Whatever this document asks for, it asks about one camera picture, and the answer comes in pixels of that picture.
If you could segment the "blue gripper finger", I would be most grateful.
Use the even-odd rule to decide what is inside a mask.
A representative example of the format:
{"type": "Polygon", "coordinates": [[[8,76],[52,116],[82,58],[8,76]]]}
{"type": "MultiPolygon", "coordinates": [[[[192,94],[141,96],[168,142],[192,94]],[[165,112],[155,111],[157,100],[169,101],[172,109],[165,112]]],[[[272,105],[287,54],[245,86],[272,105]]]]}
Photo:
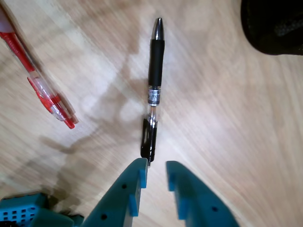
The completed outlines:
{"type": "Polygon", "coordinates": [[[239,226],[228,206],[188,168],[177,161],[167,161],[166,169],[178,218],[187,227],[239,226]]]}
{"type": "Polygon", "coordinates": [[[141,189],[147,186],[148,160],[137,158],[117,178],[83,227],[131,227],[139,214],[141,189]]]}

